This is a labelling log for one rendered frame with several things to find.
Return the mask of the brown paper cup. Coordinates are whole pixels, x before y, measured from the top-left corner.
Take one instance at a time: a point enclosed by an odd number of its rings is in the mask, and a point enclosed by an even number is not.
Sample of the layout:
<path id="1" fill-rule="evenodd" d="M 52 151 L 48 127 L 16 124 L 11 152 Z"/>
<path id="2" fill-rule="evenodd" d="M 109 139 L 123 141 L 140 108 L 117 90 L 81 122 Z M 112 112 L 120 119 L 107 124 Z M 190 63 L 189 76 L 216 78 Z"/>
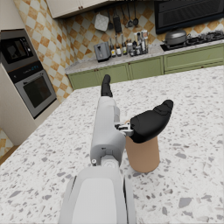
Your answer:
<path id="1" fill-rule="evenodd" d="M 154 137 L 144 143 L 134 143 L 126 137 L 125 149 L 127 151 L 129 164 L 137 172 L 152 172 L 160 162 L 158 138 Z"/>

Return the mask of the green base cabinets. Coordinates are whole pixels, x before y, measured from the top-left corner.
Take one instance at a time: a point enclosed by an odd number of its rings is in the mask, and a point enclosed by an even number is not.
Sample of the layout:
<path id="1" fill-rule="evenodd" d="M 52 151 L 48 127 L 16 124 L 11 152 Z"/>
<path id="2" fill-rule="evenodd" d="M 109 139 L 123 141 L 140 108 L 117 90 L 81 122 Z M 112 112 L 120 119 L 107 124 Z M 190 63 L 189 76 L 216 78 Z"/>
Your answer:
<path id="1" fill-rule="evenodd" d="M 111 77 L 112 83 L 116 83 L 223 64 L 224 40 L 169 52 L 155 45 L 149 54 L 124 56 L 104 63 L 97 63 L 95 59 L 75 62 L 66 69 L 66 75 L 72 88 L 78 89 L 101 85 L 105 74 Z"/>

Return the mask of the silver toaster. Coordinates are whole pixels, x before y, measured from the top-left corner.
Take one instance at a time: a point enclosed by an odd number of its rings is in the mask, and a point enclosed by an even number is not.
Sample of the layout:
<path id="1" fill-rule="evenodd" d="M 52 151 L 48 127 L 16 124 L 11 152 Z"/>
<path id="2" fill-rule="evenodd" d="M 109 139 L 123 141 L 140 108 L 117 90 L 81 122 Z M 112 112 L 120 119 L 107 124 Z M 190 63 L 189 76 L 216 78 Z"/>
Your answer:
<path id="1" fill-rule="evenodd" d="M 109 42 L 103 42 L 94 46 L 94 52 L 99 62 L 108 60 L 111 56 Z"/>

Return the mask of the dark condiment bottle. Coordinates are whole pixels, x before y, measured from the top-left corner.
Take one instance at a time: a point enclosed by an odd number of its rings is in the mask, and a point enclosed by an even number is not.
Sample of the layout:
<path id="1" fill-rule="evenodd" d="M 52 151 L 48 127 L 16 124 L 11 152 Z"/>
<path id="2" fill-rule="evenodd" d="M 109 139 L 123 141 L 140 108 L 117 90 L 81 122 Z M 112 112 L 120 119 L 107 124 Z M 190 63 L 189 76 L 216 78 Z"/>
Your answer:
<path id="1" fill-rule="evenodd" d="M 115 48 L 116 48 L 116 54 L 118 57 L 121 57 L 122 56 L 122 51 L 121 51 L 121 48 L 118 44 L 118 40 L 117 40 L 117 36 L 115 35 Z"/>
<path id="2" fill-rule="evenodd" d="M 125 44 L 123 34 L 121 36 L 122 36 L 122 54 L 127 55 L 127 46 Z"/>
<path id="3" fill-rule="evenodd" d="M 116 50 L 114 48 L 114 45 L 112 44 L 112 39 L 111 38 L 109 38 L 109 41 L 110 41 L 111 56 L 112 56 L 112 58 L 114 58 L 116 56 Z"/>

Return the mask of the spice jar rack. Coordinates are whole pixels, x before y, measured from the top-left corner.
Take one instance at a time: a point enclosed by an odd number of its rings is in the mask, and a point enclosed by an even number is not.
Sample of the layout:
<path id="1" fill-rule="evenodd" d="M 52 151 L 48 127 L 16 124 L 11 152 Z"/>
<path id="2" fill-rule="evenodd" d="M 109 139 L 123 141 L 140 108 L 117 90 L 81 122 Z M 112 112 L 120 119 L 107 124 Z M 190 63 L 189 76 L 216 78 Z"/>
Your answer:
<path id="1" fill-rule="evenodd" d="M 134 40 L 127 40 L 127 53 L 131 56 L 139 56 L 148 52 L 148 32 L 141 30 L 134 33 Z"/>

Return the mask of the beige tall cabinet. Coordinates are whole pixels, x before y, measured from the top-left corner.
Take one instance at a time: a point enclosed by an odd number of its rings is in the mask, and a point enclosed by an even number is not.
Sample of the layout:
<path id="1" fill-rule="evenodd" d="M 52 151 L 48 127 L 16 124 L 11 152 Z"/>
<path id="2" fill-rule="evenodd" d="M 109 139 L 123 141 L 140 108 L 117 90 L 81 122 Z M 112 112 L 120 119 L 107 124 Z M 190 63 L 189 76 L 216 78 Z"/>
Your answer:
<path id="1" fill-rule="evenodd" d="M 34 119 L 4 68 L 1 32 L 25 29 L 13 0 L 0 0 L 0 128 L 15 145 L 20 145 L 59 105 L 56 100 Z"/>

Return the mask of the white oven mitt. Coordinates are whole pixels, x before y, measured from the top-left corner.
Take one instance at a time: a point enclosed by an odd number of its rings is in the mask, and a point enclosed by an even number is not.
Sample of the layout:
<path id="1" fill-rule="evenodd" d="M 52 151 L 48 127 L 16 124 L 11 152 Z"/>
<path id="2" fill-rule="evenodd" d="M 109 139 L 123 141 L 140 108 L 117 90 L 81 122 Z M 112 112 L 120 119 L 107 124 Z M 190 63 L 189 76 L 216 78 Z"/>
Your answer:
<path id="1" fill-rule="evenodd" d="M 103 16 L 101 13 L 98 13 L 95 17 L 95 23 L 94 23 L 94 28 L 105 32 L 108 29 L 108 24 L 109 24 L 109 18 L 106 16 Z"/>

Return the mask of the black hanging spatula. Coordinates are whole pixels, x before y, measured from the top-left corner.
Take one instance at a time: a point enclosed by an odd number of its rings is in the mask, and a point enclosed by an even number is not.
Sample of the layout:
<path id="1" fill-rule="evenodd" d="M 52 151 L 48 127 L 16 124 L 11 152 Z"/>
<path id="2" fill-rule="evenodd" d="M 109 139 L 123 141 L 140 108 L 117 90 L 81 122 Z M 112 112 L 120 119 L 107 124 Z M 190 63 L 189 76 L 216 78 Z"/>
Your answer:
<path id="1" fill-rule="evenodd" d="M 113 9 L 113 12 L 114 12 L 113 22 L 114 22 L 115 32 L 120 33 L 122 31 L 120 17 L 117 15 L 116 9 Z"/>

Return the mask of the black hanging ladle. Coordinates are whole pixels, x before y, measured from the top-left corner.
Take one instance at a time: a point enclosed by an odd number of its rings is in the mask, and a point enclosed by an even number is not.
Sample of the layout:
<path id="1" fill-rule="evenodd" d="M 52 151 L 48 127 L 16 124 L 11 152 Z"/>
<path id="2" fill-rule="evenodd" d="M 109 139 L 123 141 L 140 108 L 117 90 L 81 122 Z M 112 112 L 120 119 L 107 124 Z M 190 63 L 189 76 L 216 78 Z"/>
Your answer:
<path id="1" fill-rule="evenodd" d="M 133 21 L 131 20 L 130 18 L 130 8 L 129 8 L 129 5 L 127 4 L 127 10 L 128 10 L 128 15 L 129 15 L 129 18 L 127 19 L 124 15 L 124 11 L 123 11 L 123 7 L 121 6 L 121 9 L 122 9 L 122 15 L 123 15 L 123 22 L 127 22 L 125 27 L 126 28 L 130 28 L 133 26 Z"/>

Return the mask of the grey pot with lid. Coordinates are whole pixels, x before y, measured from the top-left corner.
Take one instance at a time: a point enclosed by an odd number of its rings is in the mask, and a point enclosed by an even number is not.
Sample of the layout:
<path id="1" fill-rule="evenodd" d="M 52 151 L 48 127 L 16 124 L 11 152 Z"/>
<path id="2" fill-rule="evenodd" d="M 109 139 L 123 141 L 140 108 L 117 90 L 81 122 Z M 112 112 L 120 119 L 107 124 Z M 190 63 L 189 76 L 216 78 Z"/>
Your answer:
<path id="1" fill-rule="evenodd" d="M 164 43 L 167 46 L 177 45 L 186 41 L 186 32 L 181 29 L 168 31 L 165 35 Z"/>

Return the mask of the black hanging spoon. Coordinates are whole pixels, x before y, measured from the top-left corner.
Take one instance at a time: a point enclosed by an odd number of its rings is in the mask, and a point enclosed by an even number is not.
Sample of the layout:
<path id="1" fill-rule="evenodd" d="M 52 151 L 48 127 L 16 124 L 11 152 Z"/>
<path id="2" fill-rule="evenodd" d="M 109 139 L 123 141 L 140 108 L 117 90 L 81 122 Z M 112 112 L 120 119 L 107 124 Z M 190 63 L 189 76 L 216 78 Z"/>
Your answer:
<path id="1" fill-rule="evenodd" d="M 137 26 L 137 25 L 138 25 L 138 18 L 137 18 L 136 3 L 133 2 L 133 5 L 134 5 L 134 13 L 135 13 L 135 18 L 134 18 L 134 20 L 133 20 L 133 25 L 134 25 L 134 26 Z"/>

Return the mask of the built-in microwave oven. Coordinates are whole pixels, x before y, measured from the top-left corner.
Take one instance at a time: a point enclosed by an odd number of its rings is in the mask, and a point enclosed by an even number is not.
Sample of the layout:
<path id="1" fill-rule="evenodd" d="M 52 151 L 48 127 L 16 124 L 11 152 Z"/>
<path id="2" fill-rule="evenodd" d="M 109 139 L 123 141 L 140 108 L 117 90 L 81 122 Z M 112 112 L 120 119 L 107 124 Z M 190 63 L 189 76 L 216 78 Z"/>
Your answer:
<path id="1" fill-rule="evenodd" d="M 1 32 L 1 56 L 5 70 L 11 72 L 32 65 L 32 70 L 42 69 L 25 29 Z"/>

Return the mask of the black gas stove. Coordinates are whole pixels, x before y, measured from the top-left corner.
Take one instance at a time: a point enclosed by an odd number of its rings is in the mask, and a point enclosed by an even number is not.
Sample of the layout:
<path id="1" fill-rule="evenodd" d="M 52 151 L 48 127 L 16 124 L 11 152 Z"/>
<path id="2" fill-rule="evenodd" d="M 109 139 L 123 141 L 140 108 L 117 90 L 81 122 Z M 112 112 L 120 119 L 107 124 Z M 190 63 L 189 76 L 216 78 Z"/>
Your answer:
<path id="1" fill-rule="evenodd" d="M 217 41 L 221 39 L 224 39 L 223 31 L 210 31 L 207 33 L 202 33 L 195 37 L 192 36 L 191 34 L 186 34 L 186 41 L 184 43 L 177 44 L 177 45 L 166 45 L 164 43 L 165 40 L 163 40 L 163 44 L 161 45 L 161 48 L 164 51 L 170 51 L 170 50 L 179 49 L 182 47 L 196 46 L 199 44 L 204 44 L 207 42 Z"/>

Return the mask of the black range hood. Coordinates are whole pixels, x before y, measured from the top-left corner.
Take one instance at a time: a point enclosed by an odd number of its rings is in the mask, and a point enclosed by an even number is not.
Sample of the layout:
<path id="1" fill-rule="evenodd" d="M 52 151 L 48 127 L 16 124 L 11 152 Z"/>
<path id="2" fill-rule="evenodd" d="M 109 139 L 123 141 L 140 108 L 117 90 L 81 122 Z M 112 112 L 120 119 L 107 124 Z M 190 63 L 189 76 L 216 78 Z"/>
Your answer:
<path id="1" fill-rule="evenodd" d="M 224 0 L 167 0 L 154 2 L 156 34 L 224 17 Z"/>

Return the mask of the white wall cabinet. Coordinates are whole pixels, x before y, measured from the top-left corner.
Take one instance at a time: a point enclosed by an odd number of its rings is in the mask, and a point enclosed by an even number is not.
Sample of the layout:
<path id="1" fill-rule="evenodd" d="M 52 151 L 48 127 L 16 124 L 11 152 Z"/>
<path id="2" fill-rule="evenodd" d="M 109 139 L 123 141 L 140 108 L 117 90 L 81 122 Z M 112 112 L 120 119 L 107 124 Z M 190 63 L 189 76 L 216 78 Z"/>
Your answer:
<path id="1" fill-rule="evenodd" d="M 46 0 L 46 2 L 53 18 L 69 18 L 118 3 L 118 0 Z"/>

